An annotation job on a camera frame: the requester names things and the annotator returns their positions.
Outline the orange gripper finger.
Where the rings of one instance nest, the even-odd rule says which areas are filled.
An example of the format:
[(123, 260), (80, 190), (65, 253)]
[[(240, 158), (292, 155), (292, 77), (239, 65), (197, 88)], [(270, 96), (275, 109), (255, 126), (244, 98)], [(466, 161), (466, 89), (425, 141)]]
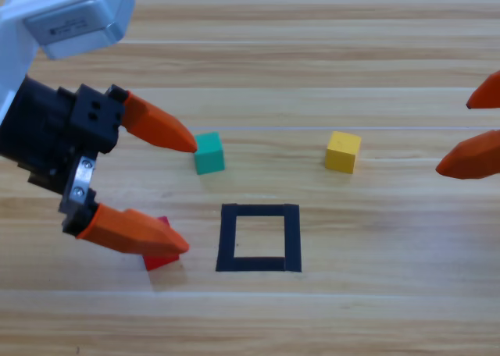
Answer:
[(466, 103), (468, 109), (499, 108), (499, 71), (489, 75), (487, 79), (470, 95)]
[(499, 130), (458, 143), (440, 161), (436, 172), (459, 180), (478, 180), (499, 174)]
[(127, 209), (100, 204), (78, 239), (125, 254), (169, 257), (189, 250), (188, 242), (163, 221)]

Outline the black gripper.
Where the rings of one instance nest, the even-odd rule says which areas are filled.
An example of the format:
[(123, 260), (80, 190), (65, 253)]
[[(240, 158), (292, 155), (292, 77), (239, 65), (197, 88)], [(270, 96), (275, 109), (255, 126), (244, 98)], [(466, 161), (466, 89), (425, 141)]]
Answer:
[(61, 195), (64, 233), (79, 235), (94, 218), (95, 191), (77, 184), (77, 170), (90, 173), (98, 154), (114, 149), (122, 120), (128, 133), (154, 146), (198, 149), (176, 117), (116, 85), (100, 93), (82, 84), (72, 92), (26, 77), (17, 91), (1, 124), (1, 155), (28, 171), (29, 183)]

